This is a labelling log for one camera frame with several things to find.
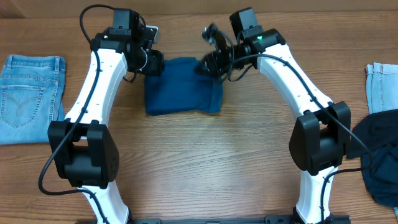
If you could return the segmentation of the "light blue jeans right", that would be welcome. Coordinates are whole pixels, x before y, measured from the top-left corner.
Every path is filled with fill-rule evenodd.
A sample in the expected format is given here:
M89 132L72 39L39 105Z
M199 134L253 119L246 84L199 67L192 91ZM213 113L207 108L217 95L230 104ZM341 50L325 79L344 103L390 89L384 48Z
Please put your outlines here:
M397 65L366 65L366 98L370 114L397 109Z

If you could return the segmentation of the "dark navy garment pile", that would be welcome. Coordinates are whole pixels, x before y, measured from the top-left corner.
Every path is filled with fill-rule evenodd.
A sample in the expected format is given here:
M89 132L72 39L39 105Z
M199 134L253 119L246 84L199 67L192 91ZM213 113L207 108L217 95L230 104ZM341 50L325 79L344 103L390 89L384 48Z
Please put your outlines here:
M373 156L370 170L362 171L366 189L375 202L397 206L397 110L366 116L354 128L355 134Z

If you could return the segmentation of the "folded light blue jeans left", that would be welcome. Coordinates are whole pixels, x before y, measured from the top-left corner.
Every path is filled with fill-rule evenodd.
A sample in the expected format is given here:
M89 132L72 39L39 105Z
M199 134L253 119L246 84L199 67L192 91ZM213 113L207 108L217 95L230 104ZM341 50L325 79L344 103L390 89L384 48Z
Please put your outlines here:
M1 144L48 142L51 121L65 118L65 59L9 55L1 72Z

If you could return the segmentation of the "blue polo shirt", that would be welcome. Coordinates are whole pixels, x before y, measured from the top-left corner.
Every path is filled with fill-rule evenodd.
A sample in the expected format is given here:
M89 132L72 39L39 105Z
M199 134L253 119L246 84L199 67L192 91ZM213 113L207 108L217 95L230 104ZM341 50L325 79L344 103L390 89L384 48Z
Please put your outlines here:
M201 62L195 57L180 57L165 61L159 77L146 76L144 101L151 116L200 110L219 113L223 86L215 79L195 71Z

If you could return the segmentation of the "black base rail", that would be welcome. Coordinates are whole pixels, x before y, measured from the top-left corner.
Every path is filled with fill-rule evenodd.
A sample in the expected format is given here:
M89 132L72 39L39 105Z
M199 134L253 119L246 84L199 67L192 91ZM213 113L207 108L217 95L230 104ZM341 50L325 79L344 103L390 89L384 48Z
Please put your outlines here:
M295 215L268 215L264 218L222 218L161 220L159 218L135 219L133 224L294 224L303 223Z

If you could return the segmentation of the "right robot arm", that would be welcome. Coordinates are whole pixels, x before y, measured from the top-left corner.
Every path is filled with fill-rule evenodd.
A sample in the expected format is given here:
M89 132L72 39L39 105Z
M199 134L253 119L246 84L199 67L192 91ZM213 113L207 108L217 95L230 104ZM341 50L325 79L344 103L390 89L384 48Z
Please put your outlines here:
M295 119L289 141L290 155L300 169L300 195L292 215L267 216L266 223L350 223L347 215L332 215L329 199L332 174L343 162L349 144L351 111L334 103L306 76L285 39L276 29L264 30L250 7L230 15L237 42L215 24L202 32L215 46L197 71L219 81L233 70L254 67L267 77L288 104Z

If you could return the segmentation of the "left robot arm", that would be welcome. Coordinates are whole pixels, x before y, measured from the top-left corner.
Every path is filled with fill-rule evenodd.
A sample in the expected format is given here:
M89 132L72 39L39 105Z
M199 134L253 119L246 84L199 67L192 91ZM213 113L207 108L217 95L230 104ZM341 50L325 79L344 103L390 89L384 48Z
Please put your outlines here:
M88 39L90 67L80 94L64 121L52 121L48 138L52 155L39 175L54 163L58 175L69 181L71 190L60 195L82 193L96 215L97 223L132 223L130 209L116 184L119 151L108 129L111 108L122 80L128 72L155 76L164 70L164 55L152 49L159 29L147 26L131 9L114 8L113 24Z

